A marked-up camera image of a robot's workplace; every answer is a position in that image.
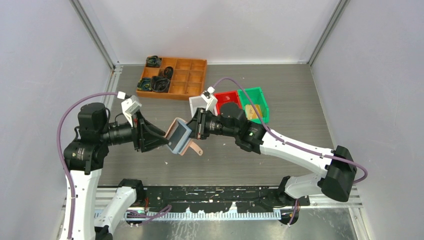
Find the pink leather card holder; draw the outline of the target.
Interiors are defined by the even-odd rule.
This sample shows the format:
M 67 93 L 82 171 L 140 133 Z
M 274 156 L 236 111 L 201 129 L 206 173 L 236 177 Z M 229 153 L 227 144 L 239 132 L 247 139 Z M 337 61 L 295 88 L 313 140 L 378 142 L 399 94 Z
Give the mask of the pink leather card holder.
M 191 133 L 192 130 L 187 126 L 187 122 L 176 117 L 164 136 L 168 140 L 167 148 L 175 155 L 183 156 L 188 149 L 192 149 L 202 156 L 203 150 L 190 138 Z

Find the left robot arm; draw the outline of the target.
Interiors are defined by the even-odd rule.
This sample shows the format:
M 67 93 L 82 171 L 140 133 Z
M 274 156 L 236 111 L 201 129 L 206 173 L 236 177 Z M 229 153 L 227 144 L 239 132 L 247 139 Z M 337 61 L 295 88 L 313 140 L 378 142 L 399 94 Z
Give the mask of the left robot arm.
M 98 183 L 110 146 L 132 143 L 137 152 L 144 153 L 169 142 L 165 132 L 147 121 L 140 110 L 130 117 L 131 122 L 109 120 L 110 110 L 103 103 L 82 106 L 74 129 L 76 137 L 63 152 L 65 169 L 72 178 L 67 184 L 63 240 L 68 234 L 72 240 L 111 240 L 128 208 L 145 203 L 143 182 L 124 178 L 101 215 L 94 216 Z

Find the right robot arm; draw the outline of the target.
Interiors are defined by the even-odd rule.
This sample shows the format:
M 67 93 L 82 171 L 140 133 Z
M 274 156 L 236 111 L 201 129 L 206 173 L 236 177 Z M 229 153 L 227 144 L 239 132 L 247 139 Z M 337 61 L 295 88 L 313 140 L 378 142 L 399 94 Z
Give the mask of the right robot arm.
M 246 152 L 274 156 L 310 170 L 307 175 L 282 179 L 277 198 L 283 205 L 320 193 L 342 203 L 350 197 L 358 170 L 346 147 L 322 148 L 285 137 L 247 119 L 245 111 L 232 102 L 225 103 L 219 115 L 198 108 L 187 126 L 192 139 L 205 140 L 210 135 L 233 137 Z

